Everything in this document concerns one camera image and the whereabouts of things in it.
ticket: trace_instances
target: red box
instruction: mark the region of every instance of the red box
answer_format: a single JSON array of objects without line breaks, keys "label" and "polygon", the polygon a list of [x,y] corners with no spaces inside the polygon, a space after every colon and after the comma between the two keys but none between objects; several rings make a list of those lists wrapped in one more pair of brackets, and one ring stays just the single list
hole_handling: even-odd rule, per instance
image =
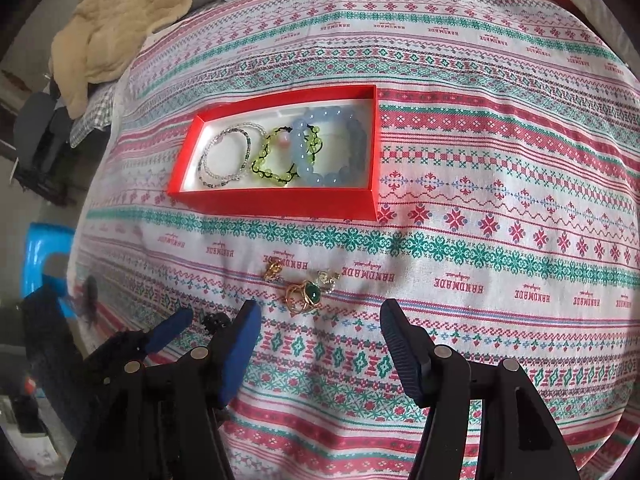
[{"label": "red box", "polygon": [[[331,100],[370,100],[369,180],[366,187],[247,187],[183,190],[186,173],[206,124],[220,118],[284,105]],[[380,112],[374,85],[328,86],[279,92],[208,108],[196,115],[178,154],[167,193],[205,214],[376,220],[380,174]]]}]

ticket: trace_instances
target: bracelet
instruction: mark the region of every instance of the bracelet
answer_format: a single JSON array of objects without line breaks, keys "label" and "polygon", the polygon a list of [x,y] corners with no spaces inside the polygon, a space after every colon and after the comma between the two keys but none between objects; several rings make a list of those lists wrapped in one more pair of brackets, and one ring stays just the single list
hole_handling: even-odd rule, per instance
[{"label": "bracelet", "polygon": [[[322,176],[314,172],[313,165],[306,158],[302,141],[304,126],[311,121],[327,119],[343,119],[349,131],[350,157],[349,164],[340,168],[338,173],[327,173]],[[364,171],[367,156],[367,134],[355,118],[353,109],[343,110],[339,106],[316,108],[308,110],[301,119],[296,119],[291,125],[291,144],[289,153],[291,160],[297,165],[298,176],[311,186],[339,187],[354,184]]]},{"label": "bracelet", "polygon": [[[251,137],[249,137],[249,134],[242,128],[253,128],[254,130],[257,130],[258,133],[260,133],[261,137],[266,138],[267,131],[262,126],[260,126],[260,124],[256,124],[256,123],[236,124],[235,126],[226,128],[225,130],[222,130],[220,133],[215,135],[207,143],[204,151],[202,152],[202,155],[200,156],[200,160],[198,161],[198,177],[200,179],[200,182],[204,186],[207,186],[211,189],[215,189],[217,187],[224,187],[229,182],[240,180],[246,173],[244,169],[246,168],[247,162],[249,161],[249,156],[251,155]],[[235,173],[228,174],[228,175],[218,175],[217,173],[213,173],[207,165],[207,159],[209,158],[209,150],[214,144],[218,144],[223,139],[223,137],[232,133],[242,134],[244,136],[244,139],[246,140],[246,153],[244,154],[244,160],[242,161],[242,164],[240,165],[240,168],[238,169],[238,171]],[[205,181],[204,177],[202,176],[202,170],[204,170],[204,172],[207,175],[209,175],[209,177],[211,177],[212,179],[218,180],[219,182],[212,184],[210,182]]]},{"label": "bracelet", "polygon": [[[320,128],[317,126],[311,126],[307,124],[306,127],[309,129],[308,136],[302,136],[302,142],[305,144],[305,157],[310,155],[311,164],[316,162],[316,153],[318,153],[322,149],[322,140],[318,136],[320,132]],[[278,134],[290,134],[291,128],[288,126],[282,126],[280,128],[276,128],[269,135],[264,137],[264,146],[262,150],[258,154],[258,157],[251,163],[251,171],[258,175],[260,178],[268,178],[270,180],[274,180],[275,183],[279,186],[286,186],[289,182],[293,180],[295,176],[298,176],[297,167],[292,163],[291,167],[285,172],[284,175],[279,175],[273,173],[269,168],[263,169],[264,163],[267,159],[267,156],[271,153],[271,141],[278,137]]]}]

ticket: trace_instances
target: bed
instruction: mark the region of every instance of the bed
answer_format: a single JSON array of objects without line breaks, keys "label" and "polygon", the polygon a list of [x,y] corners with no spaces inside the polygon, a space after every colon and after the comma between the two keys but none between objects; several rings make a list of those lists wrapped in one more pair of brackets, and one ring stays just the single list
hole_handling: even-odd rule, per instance
[{"label": "bed", "polygon": [[[373,82],[382,119],[377,222],[222,218],[165,193],[196,111],[319,84]],[[224,438],[239,479],[404,479],[425,421],[379,330],[385,298],[467,358],[515,357],[583,479],[638,435],[638,81],[547,0],[237,0],[180,22],[114,92],[70,290],[98,282],[90,348],[180,306],[262,332]],[[317,315],[284,278],[333,269]],[[194,324],[156,363],[207,341]],[[463,478],[474,477],[479,403]]]}]

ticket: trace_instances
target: wall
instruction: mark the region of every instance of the wall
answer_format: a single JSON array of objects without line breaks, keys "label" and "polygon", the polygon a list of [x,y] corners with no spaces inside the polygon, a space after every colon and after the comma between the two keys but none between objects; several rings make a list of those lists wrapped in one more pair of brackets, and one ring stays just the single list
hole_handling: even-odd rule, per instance
[{"label": "wall", "polygon": [[33,11],[0,62],[0,68],[22,79],[33,91],[48,83],[53,37],[68,23],[78,0],[43,0]]}]

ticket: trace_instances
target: gold ring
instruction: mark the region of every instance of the gold ring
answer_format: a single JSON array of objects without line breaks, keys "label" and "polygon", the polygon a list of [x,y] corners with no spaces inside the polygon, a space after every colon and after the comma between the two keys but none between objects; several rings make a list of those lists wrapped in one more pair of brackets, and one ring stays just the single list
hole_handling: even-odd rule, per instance
[{"label": "gold ring", "polygon": [[276,282],[280,278],[282,271],[282,260],[275,256],[270,256],[267,261],[267,270],[264,271],[264,281],[267,283]]},{"label": "gold ring", "polygon": [[[294,293],[298,293],[302,296],[302,301],[304,302],[302,308],[296,308],[295,300],[292,297]],[[289,285],[285,294],[285,302],[292,316],[295,316],[296,314],[304,314],[306,312],[311,312],[316,308],[320,308],[320,299],[320,288],[314,282],[309,280],[305,280],[299,285],[295,283],[293,285]]]}]

